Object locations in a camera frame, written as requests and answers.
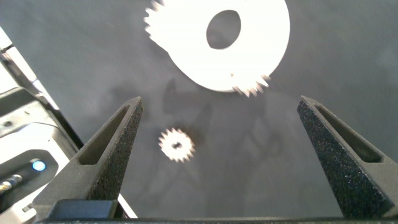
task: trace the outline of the gray surface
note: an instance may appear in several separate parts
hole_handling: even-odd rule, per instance
[[[340,216],[295,110],[314,98],[398,161],[398,1],[287,4],[285,57],[249,99],[190,81],[144,32],[149,1],[3,1],[0,26],[84,141],[142,96],[122,190],[139,217]],[[191,162],[159,150],[172,126]]]

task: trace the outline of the gear teeth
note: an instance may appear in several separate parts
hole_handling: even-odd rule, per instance
[[[148,17],[155,16],[155,14],[156,14],[156,11],[154,11],[151,8],[146,8],[145,11],[148,13]]]
[[[253,96],[257,96],[257,88],[252,88],[250,92],[253,94]]]
[[[261,84],[261,85],[263,85],[263,86],[265,86],[265,87],[268,87],[268,83],[267,83],[265,80],[263,80],[262,78],[259,79],[259,80],[257,81],[257,83],[258,83],[258,84]]]
[[[159,12],[160,10],[163,9],[163,5],[157,3],[156,1],[152,1],[152,5],[156,12]]]

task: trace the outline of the small white gear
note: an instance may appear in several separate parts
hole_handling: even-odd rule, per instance
[[[290,21],[284,0],[152,0],[152,5],[144,18],[150,38],[184,74],[214,91],[256,96],[287,48]],[[227,10],[238,13],[241,31],[229,47],[212,49],[207,27]]]
[[[166,129],[166,132],[161,134],[159,146],[170,160],[185,162],[185,160],[189,161],[189,157],[193,157],[195,145],[181,129],[172,128],[171,131]]]

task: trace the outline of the gear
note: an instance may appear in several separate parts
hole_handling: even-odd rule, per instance
[[[152,0],[146,31],[176,66],[197,84],[222,92],[257,95],[278,66],[289,41],[289,12],[284,0]],[[225,49],[212,49],[206,38],[220,12],[236,11],[241,31]]]
[[[170,160],[185,162],[185,159],[189,161],[189,157],[193,157],[195,145],[187,134],[175,128],[171,131],[166,129],[166,133],[161,134],[159,146]]]

